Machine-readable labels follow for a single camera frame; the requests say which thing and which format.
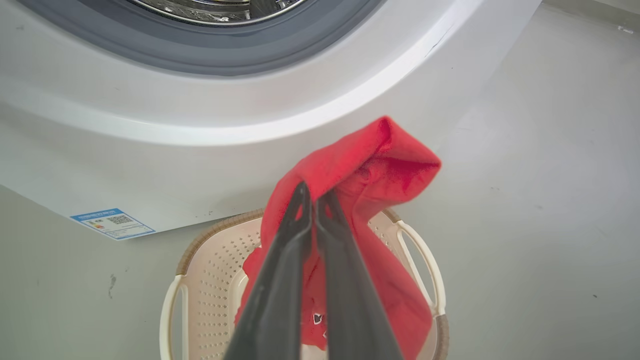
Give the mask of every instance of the gray rubber gasket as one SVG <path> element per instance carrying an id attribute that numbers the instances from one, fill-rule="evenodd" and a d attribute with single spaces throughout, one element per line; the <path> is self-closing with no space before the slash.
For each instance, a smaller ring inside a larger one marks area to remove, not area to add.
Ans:
<path id="1" fill-rule="evenodd" d="M 127 0 L 19 0 L 56 26 L 120 56 L 179 72 L 238 76 L 279 69 L 332 45 L 383 0 L 305 0 L 264 22 L 187 24 Z"/>

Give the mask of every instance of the gray floor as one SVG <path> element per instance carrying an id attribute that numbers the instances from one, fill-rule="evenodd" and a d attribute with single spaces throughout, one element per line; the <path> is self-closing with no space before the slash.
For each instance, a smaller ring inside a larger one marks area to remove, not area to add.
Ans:
<path id="1" fill-rule="evenodd" d="M 639 359 L 640 40 L 540 9 L 398 210 L 442 270 L 449 359 Z M 0 188 L 2 359 L 157 359 L 208 224 L 115 242 Z"/>

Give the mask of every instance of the laundry basket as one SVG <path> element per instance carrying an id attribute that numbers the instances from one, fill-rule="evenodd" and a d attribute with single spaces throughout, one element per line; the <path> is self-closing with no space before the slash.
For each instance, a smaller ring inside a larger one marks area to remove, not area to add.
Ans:
<path id="1" fill-rule="evenodd" d="M 251 251 L 260 246 L 262 214 L 263 210 L 255 210 L 218 222 L 193 240 L 184 252 L 166 293 L 160 317 L 162 360 L 173 359 L 171 319 L 178 290 L 182 290 L 182 359 L 224 358 L 248 281 L 242 264 Z M 449 348 L 449 323 L 444 311 L 444 284 L 431 251 L 424 240 L 390 209 L 373 217 L 369 227 L 402 262 L 431 308 L 433 326 L 418 359 L 444 360 Z M 403 234 L 415 244 L 429 268 L 435 301 L 426 291 Z M 314 354 L 313 360 L 316 360 L 318 352 Z"/>

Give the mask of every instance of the washing machine door opening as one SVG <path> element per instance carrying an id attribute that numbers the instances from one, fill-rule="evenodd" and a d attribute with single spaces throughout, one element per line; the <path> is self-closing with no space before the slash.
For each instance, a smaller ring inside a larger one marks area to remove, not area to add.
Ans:
<path id="1" fill-rule="evenodd" d="M 19 0 L 119 56 L 178 72 L 258 74 L 307 59 L 384 0 Z"/>

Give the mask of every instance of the qr code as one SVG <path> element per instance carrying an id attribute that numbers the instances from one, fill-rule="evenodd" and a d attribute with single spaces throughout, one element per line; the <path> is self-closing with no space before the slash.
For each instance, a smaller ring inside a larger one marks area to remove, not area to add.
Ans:
<path id="1" fill-rule="evenodd" d="M 109 220 L 110 222 L 114 223 L 114 224 L 124 224 L 126 222 L 132 222 L 133 220 L 131 220 L 129 217 L 126 217 L 124 215 L 120 215 L 119 217 L 112 217 L 112 218 L 107 218 L 107 220 Z"/>

